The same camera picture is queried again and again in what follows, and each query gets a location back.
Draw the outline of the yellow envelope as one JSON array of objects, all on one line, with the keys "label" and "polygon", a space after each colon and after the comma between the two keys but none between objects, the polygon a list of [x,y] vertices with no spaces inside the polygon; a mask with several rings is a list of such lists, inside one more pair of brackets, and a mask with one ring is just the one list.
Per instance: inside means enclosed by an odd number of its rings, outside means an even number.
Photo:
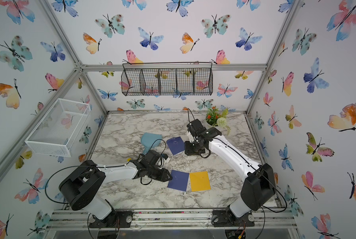
[{"label": "yellow envelope", "polygon": [[207,191],[211,189],[207,171],[189,174],[192,192]]}]

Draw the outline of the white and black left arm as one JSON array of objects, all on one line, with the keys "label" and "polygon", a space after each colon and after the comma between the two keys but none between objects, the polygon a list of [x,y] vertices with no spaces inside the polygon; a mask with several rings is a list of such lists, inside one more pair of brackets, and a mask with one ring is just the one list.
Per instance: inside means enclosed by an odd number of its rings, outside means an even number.
[{"label": "white and black left arm", "polygon": [[154,150],[120,165],[106,166],[87,160],[60,183],[59,191],[73,211],[84,210],[103,221],[114,215],[113,207],[98,196],[103,184],[144,177],[159,182],[171,181],[171,173],[163,168],[168,160],[167,154]]}]

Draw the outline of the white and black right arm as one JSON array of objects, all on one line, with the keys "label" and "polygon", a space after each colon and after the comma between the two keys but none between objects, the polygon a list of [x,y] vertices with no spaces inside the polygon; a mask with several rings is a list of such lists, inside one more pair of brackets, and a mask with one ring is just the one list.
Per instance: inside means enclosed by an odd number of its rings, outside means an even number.
[{"label": "white and black right arm", "polygon": [[233,146],[218,129],[206,129],[195,119],[187,125],[189,141],[185,144],[186,155],[201,156],[206,150],[223,159],[242,180],[239,197],[226,208],[229,220],[240,219],[251,211],[261,208],[276,194],[274,172],[267,163],[261,165]]}]

